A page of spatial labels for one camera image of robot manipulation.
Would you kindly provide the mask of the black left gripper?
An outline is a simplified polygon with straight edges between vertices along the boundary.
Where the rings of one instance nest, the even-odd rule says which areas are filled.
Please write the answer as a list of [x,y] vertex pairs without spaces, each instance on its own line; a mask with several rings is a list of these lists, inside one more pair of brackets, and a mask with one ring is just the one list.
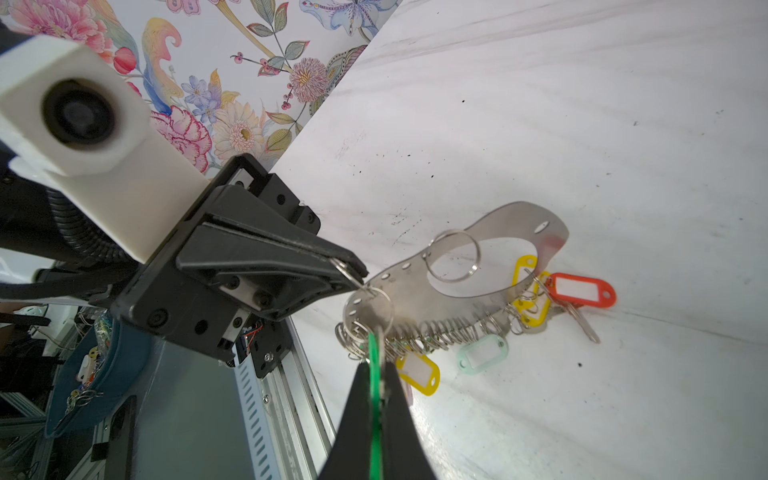
[[278,176],[250,154],[236,156],[110,311],[146,333],[234,363],[247,326],[282,321],[362,285],[366,265],[320,237],[321,226]]

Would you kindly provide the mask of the red plastic key tag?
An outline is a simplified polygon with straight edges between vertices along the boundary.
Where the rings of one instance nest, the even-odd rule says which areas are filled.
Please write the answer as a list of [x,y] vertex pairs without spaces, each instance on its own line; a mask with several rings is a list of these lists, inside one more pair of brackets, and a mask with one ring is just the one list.
[[597,278],[554,273],[548,277],[546,286],[551,297],[560,303],[607,309],[617,302],[614,288],[608,282]]

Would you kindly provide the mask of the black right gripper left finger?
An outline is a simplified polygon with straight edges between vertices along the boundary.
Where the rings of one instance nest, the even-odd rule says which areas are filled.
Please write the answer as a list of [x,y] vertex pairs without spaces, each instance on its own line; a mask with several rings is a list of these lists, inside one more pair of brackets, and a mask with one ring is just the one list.
[[319,480],[370,478],[372,425],[370,367],[363,362],[355,372],[337,435]]

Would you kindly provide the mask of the silver metal keyring with keys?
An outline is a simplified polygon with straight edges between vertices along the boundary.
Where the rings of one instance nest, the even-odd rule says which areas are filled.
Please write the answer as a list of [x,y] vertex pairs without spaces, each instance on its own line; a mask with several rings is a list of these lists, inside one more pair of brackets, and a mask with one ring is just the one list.
[[[419,253],[384,269],[355,291],[335,328],[353,360],[368,355],[368,335],[383,330],[384,356],[428,355],[471,344],[485,335],[524,335],[512,303],[540,277],[570,232],[552,211],[518,201],[482,216],[465,229],[447,230]],[[537,257],[534,271],[513,280],[517,260]],[[584,305],[552,302],[557,314],[578,315]]]

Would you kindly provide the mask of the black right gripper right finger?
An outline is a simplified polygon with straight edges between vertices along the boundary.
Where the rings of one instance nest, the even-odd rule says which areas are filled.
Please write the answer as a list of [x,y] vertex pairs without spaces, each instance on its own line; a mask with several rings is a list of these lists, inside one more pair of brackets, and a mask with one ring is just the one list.
[[434,480],[435,473],[419,441],[410,407],[393,363],[386,363],[383,381],[383,478]]

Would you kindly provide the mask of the green plastic key tag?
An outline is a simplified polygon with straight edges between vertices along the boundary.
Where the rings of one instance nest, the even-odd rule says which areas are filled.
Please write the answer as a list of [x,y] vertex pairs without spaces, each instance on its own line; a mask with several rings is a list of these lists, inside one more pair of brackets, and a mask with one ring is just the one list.
[[374,327],[368,335],[369,355],[369,398],[371,404],[371,447],[369,478],[382,480],[384,478],[383,453],[382,453],[382,421],[381,409],[382,397],[382,370],[383,360],[383,330]]

